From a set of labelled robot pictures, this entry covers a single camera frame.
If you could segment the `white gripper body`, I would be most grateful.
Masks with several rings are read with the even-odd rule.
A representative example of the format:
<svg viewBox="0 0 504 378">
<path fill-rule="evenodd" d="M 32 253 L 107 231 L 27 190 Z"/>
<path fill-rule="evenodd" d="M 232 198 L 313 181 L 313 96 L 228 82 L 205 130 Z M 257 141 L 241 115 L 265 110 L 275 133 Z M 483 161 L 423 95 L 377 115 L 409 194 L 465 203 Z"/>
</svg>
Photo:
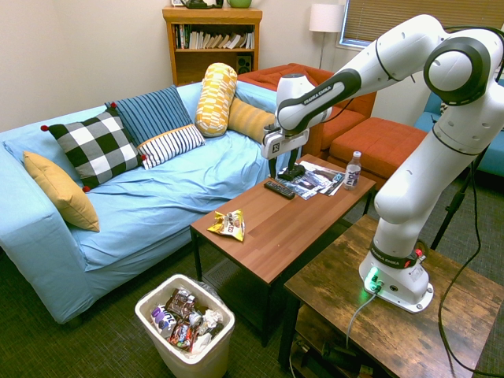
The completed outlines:
<svg viewBox="0 0 504 378">
<path fill-rule="evenodd" d="M 296 150 L 308 142 L 309 129 L 293 135 L 286 136 L 283 129 L 266 134 L 261 145 L 261 156 L 270 160 L 291 150 Z"/>
</svg>

